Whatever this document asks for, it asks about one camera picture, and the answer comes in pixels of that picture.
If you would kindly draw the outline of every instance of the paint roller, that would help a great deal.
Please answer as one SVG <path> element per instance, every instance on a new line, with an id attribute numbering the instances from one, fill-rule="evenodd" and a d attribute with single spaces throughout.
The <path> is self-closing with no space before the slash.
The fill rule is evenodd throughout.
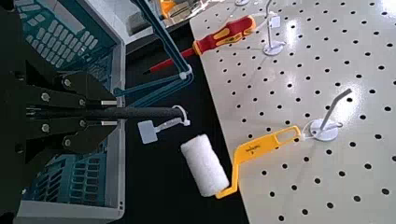
<path id="1" fill-rule="evenodd" d="M 283 134 L 291 133 L 292 137 L 282 141 L 279 140 L 281 134 L 284 136 Z M 241 163 L 253 160 L 273 149 L 282 147 L 300 137 L 300 135 L 300 129 L 297 126 L 292 126 L 240 145 L 233 155 L 231 186 L 229 186 L 230 182 L 227 175 L 205 134 L 191 139 L 187 143 L 181 145 L 180 149 L 186 158 L 201 195 L 204 197 L 216 195 L 216 198 L 220 199 L 237 191 L 238 172 Z"/>

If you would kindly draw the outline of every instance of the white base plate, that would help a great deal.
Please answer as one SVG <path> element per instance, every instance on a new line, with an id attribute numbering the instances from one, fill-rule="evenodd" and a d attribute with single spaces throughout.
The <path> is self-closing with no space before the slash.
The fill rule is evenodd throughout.
<path id="1" fill-rule="evenodd" d="M 311 132 L 311 134 L 315 136 L 315 139 L 318 139 L 319 141 L 330 142 L 334 140 L 338 135 L 338 128 L 329 129 L 329 127 L 334 127 L 337 124 L 329 119 L 324 130 L 320 131 L 320 125 L 322 122 L 323 119 L 315 119 L 309 128 L 309 132 Z"/>
<path id="2" fill-rule="evenodd" d="M 278 53 L 280 53 L 280 51 L 282 51 L 283 47 L 285 46 L 285 42 L 280 42 L 280 41 L 276 41 L 276 40 L 272 40 L 272 47 L 270 48 L 269 44 L 266 44 L 264 49 L 262 50 L 264 52 L 264 54 L 269 55 L 269 56 L 275 56 Z"/>

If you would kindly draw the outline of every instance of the bolt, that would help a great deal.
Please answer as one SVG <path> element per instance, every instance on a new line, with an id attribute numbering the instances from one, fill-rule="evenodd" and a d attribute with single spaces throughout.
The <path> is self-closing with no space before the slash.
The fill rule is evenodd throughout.
<path id="1" fill-rule="evenodd" d="M 71 82 L 69 79 L 65 79 L 65 80 L 64 80 L 64 85 L 67 86 L 67 87 L 69 87 L 69 86 L 72 85 L 72 82 Z"/>
<path id="2" fill-rule="evenodd" d="M 80 120 L 79 121 L 79 126 L 81 126 L 81 127 L 85 127 L 85 125 L 87 125 L 87 123 L 85 122 L 85 120 Z"/>
<path id="3" fill-rule="evenodd" d="M 85 100 L 80 99 L 80 100 L 79 100 L 79 105 L 85 105 Z"/>
<path id="4" fill-rule="evenodd" d="M 46 93 L 46 92 L 43 92 L 43 93 L 41 94 L 41 100 L 43 100 L 43 101 L 45 101 L 45 102 L 49 102 L 49 101 L 50 101 L 50 96 L 49 96 L 49 94 Z"/>
<path id="5" fill-rule="evenodd" d="M 41 126 L 41 131 L 43 131 L 43 133 L 49 133 L 50 132 L 50 126 L 48 124 L 43 124 Z"/>
<path id="6" fill-rule="evenodd" d="M 23 153 L 23 145 L 22 144 L 17 144 L 15 146 L 15 152 L 18 154 L 22 154 Z"/>
<path id="7" fill-rule="evenodd" d="M 72 141 L 70 141 L 70 139 L 66 139 L 66 140 L 64 140 L 64 145 L 66 147 L 70 147 L 72 145 Z"/>

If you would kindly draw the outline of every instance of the white tag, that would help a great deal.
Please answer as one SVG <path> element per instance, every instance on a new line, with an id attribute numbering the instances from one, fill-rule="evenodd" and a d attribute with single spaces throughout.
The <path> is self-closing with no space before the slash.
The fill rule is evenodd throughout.
<path id="1" fill-rule="evenodd" d="M 271 18 L 270 21 L 271 28 L 277 28 L 280 26 L 280 16 L 275 16 Z"/>

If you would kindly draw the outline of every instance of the black table surface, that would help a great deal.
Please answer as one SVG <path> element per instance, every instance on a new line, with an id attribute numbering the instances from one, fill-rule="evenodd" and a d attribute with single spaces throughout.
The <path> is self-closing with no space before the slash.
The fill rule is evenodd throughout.
<path id="1" fill-rule="evenodd" d="M 191 47 L 193 37 L 188 23 L 174 30 L 171 36 L 180 50 Z M 177 73 L 176 68 L 170 67 L 142 75 L 150 66 L 167 58 L 160 40 L 146 40 L 140 41 L 143 47 L 130 50 L 127 55 L 127 88 Z M 158 133 L 158 142 L 143 145 L 136 125 L 143 119 L 127 121 L 126 209 L 124 217 L 114 223 L 248 223 L 239 191 L 221 200 L 202 197 L 180 152 L 181 144 L 198 134 L 207 134 L 231 180 L 232 165 L 204 69 L 198 56 L 190 57 L 188 63 L 194 81 L 152 106 L 182 105 L 189 113 L 191 126 L 177 125 L 164 130 Z M 127 98 L 127 103 L 134 99 Z M 164 121 L 153 119 L 154 125 Z"/>

